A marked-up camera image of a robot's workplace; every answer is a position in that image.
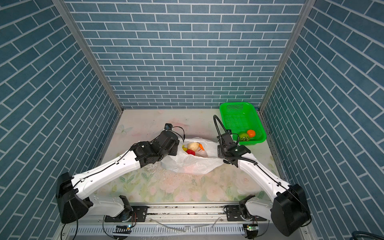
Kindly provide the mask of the white plastic bag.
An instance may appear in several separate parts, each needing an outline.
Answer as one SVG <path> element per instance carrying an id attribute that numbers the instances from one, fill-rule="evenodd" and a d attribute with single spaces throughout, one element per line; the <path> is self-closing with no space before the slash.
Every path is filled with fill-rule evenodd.
<path id="1" fill-rule="evenodd" d="M 198 142 L 202 144 L 205 151 L 199 149 L 195 156 L 187 154 L 182 146 L 189 143 Z M 218 143 L 202 138 L 185 139 L 178 146 L 176 156 L 167 156 L 161 160 L 161 166 L 175 173 L 204 175 L 223 164 L 223 160 L 218 157 Z"/>

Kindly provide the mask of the green plastic basket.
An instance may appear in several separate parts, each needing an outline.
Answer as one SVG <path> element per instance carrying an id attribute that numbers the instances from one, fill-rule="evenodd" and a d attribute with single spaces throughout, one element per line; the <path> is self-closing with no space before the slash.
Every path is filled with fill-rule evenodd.
<path id="1" fill-rule="evenodd" d="M 258 116 L 255 107 L 250 103 L 224 103 L 220 105 L 220 113 L 226 129 L 232 131 L 234 140 L 239 139 L 239 133 L 246 133 L 254 130 L 256 136 L 247 142 L 240 142 L 240 145 L 251 146 L 263 143 L 267 134 Z"/>

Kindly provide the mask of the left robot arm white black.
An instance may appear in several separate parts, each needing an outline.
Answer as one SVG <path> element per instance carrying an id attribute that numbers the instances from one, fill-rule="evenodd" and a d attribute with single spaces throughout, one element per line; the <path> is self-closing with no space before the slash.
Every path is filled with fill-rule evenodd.
<path id="1" fill-rule="evenodd" d="M 166 156 L 176 156 L 180 141 L 169 130 L 163 130 L 152 141 L 133 144 L 115 159 L 74 176 L 69 173 L 57 179 L 56 200 L 61 223 L 70 224 L 89 215 L 103 215 L 116 222 L 133 219 L 133 208 L 128 197 L 99 198 L 94 192 L 119 177 L 161 161 Z"/>

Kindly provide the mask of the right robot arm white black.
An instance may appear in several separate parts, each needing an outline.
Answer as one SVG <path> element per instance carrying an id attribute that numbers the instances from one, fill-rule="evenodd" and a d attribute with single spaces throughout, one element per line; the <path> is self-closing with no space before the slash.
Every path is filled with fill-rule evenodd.
<path id="1" fill-rule="evenodd" d="M 240 216 L 244 220 L 255 217 L 271 221 L 277 230 L 288 237 L 297 229 L 312 221 L 304 189 L 291 185 L 262 165 L 251 151 L 237 144 L 229 133 L 218 136 L 218 155 L 226 164 L 231 164 L 248 174 L 260 185 L 271 202 L 249 195 L 239 201 Z"/>

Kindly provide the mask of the green toy fruit in basket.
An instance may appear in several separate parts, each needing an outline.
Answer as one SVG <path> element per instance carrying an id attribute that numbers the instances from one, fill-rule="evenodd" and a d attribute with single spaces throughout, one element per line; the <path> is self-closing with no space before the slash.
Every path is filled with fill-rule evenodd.
<path id="1" fill-rule="evenodd" d="M 250 140 L 250 136 L 247 133 L 239 133 L 239 141 L 247 142 Z"/>

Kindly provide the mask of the red toy fruit in bag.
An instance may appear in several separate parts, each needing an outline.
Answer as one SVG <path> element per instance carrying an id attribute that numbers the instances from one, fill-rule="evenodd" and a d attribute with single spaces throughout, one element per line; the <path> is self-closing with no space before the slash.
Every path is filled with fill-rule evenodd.
<path id="1" fill-rule="evenodd" d="M 196 153 L 193 150 L 187 150 L 187 154 L 195 156 Z"/>

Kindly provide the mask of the beige toy fruit in bag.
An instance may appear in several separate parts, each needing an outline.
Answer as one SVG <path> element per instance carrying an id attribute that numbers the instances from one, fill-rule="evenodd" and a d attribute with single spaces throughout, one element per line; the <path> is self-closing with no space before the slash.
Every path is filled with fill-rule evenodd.
<path id="1" fill-rule="evenodd" d="M 197 152 L 200 149 L 200 144 L 198 142 L 189 143 L 187 146 L 188 150 Z"/>

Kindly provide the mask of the orange toy fruit in basket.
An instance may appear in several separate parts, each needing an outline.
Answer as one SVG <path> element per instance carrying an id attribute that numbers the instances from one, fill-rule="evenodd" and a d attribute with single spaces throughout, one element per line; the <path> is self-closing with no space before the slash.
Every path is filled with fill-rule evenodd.
<path id="1" fill-rule="evenodd" d="M 254 138 L 256 136 L 256 132 L 254 130 L 248 130 L 247 135 L 249 138 Z"/>

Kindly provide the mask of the right controller board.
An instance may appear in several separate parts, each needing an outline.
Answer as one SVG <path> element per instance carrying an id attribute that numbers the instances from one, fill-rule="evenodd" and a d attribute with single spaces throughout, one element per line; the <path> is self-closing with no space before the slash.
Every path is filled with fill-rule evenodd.
<path id="1" fill-rule="evenodd" d="M 244 224 L 244 237 L 248 240 L 254 240 L 259 234 L 259 226 L 256 224 Z"/>

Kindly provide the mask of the controller board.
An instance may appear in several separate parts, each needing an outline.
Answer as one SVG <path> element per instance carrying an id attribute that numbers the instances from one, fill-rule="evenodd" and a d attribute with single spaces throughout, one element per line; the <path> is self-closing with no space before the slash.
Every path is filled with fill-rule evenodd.
<path id="1" fill-rule="evenodd" d="M 129 226 L 116 226 L 112 236 L 116 240 L 125 240 L 131 233 L 132 229 Z"/>
<path id="2" fill-rule="evenodd" d="M 248 240 L 254 240 L 259 234 L 259 226 L 256 224 L 244 224 L 244 237 Z"/>

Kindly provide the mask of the left controller board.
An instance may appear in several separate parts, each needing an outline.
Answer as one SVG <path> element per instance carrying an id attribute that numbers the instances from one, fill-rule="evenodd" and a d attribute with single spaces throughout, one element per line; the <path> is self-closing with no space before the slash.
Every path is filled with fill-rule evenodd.
<path id="1" fill-rule="evenodd" d="M 125 240 L 131 233 L 132 229 L 129 226 L 116 226 L 112 236 L 116 240 Z"/>

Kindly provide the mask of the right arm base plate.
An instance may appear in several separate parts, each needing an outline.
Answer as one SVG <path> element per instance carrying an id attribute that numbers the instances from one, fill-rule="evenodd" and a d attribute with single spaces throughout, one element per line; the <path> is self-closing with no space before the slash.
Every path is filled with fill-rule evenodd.
<path id="1" fill-rule="evenodd" d="M 252 216 L 243 205 L 226 205 L 223 210 L 228 222 L 267 221 L 260 216 Z"/>

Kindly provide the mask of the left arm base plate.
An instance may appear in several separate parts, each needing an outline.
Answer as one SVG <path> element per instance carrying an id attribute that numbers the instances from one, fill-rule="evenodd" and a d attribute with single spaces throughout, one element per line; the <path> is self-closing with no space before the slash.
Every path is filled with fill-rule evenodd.
<path id="1" fill-rule="evenodd" d="M 132 206 L 130 210 L 124 209 L 116 217 L 105 216 L 106 223 L 141 223 L 145 222 L 148 206 Z"/>

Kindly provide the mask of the aluminium mounting rail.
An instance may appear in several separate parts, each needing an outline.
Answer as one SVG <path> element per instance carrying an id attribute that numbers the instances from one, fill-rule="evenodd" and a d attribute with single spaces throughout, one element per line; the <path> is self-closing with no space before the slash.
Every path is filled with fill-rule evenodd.
<path id="1" fill-rule="evenodd" d="M 282 229 L 296 229 L 301 226 L 304 226 L 307 222 L 311 220 L 311 215 L 306 211 L 305 207 L 300 203 L 294 202 L 263 202 L 259 199 L 250 199 L 247 202 L 241 201 L 238 205 L 243 205 L 246 207 L 246 210 L 252 216 L 260 216 L 266 220 L 269 220 L 275 224 L 277 228 Z M 223 207 L 219 206 L 192 206 L 187 208 L 185 206 L 174 206 L 172 208 L 155 208 L 148 207 L 148 213 L 150 215 L 225 215 Z M 69 224 L 75 222 L 76 220 L 87 216 L 110 216 L 116 217 L 124 209 L 130 210 L 131 206 L 123 206 L 122 211 L 119 214 L 110 214 L 106 213 L 106 210 L 109 210 L 110 206 L 92 206 L 87 208 L 84 206 L 71 207 L 69 204 L 66 204 L 65 208 L 60 211 L 61 220 L 63 224 Z"/>

